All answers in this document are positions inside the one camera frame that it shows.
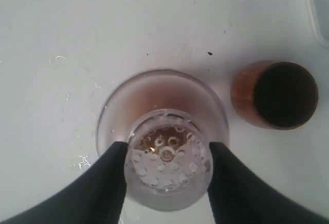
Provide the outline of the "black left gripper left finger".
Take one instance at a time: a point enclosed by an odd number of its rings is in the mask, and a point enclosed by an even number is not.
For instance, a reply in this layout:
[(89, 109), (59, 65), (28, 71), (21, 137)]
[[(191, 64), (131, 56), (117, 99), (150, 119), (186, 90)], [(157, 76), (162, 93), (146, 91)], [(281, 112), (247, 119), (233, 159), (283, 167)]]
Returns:
[(78, 179), (4, 223), (118, 223), (126, 195), (128, 144), (114, 142)]

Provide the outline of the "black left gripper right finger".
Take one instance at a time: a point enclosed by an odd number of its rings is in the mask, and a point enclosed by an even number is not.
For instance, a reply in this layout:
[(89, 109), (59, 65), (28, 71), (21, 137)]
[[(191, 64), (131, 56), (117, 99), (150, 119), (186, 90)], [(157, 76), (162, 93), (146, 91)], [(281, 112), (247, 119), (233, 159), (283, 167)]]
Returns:
[(221, 142), (210, 142), (213, 176), (208, 197), (216, 223), (328, 223), (285, 197)]

